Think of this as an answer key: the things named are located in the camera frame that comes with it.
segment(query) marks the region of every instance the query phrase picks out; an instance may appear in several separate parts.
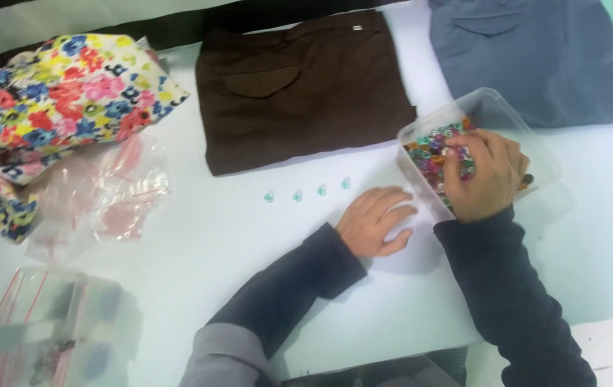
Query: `folded clothing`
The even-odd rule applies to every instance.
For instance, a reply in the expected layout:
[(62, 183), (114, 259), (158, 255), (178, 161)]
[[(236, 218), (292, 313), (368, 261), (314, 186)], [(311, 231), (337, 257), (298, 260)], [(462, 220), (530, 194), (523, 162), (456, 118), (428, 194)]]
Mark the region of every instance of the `folded clothing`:
[(124, 35), (48, 40), (0, 69), (0, 234), (22, 242), (37, 211), (22, 188), (77, 148), (121, 141), (189, 94)]
[(613, 27), (599, 0), (430, 0), (456, 98), (500, 92), (535, 128), (613, 123)]
[(214, 175), (392, 140), (416, 118), (373, 10), (259, 34), (211, 30), (197, 88)]

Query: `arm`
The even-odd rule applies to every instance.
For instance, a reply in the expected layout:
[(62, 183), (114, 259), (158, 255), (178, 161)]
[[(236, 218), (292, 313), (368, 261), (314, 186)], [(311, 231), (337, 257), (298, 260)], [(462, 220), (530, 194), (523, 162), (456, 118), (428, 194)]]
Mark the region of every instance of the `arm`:
[(512, 386), (595, 386), (581, 348), (528, 261), (524, 229), (512, 208), (476, 223), (439, 223), (452, 273), (476, 329), (510, 363), (502, 381)]
[(366, 275), (357, 257), (403, 249), (411, 230), (386, 242), (411, 206), (389, 210), (411, 195), (398, 187), (371, 189), (347, 208), (336, 230), (325, 224), (297, 249), (259, 272), (200, 329), (181, 387), (277, 385), (268, 360), (316, 297), (333, 299)]
[(257, 273), (200, 329), (181, 386), (267, 386), (268, 360), (316, 297), (333, 299), (366, 275), (328, 224)]
[(446, 143), (468, 147), (476, 173), (462, 181), (457, 153), (447, 152), (445, 191), (458, 220), (439, 223), (434, 231), (476, 329), (510, 363), (502, 381), (507, 387), (595, 386), (560, 304), (528, 261), (524, 229), (513, 222), (511, 203), (528, 158), (517, 143), (485, 130)]

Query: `left hand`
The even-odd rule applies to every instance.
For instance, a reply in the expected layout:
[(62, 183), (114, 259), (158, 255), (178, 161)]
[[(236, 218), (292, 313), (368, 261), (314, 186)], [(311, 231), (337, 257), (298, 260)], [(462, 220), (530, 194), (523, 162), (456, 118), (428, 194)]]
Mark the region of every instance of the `left hand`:
[(410, 205), (390, 209), (412, 195), (401, 187), (372, 188), (364, 192), (345, 210), (336, 231), (357, 257), (388, 256), (407, 246), (412, 230), (400, 232), (394, 240), (385, 241), (393, 227), (416, 214)]

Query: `plastic bag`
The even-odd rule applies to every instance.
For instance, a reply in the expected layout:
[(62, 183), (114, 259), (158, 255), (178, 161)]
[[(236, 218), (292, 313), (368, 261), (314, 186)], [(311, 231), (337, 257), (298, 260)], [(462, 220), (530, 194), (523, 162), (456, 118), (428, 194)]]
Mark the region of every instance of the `plastic bag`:
[(47, 172), (30, 187), (41, 206), (26, 254), (50, 264), (100, 241), (139, 240), (147, 215), (170, 192), (164, 148), (143, 134), (85, 147)]

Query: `brown pocket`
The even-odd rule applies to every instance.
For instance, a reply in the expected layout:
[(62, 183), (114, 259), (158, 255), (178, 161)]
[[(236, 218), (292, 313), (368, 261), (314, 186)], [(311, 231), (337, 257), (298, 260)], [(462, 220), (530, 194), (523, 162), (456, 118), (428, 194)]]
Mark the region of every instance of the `brown pocket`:
[(290, 85), (300, 74), (300, 66), (286, 66), (274, 70), (222, 75), (225, 87), (235, 94), (265, 98)]

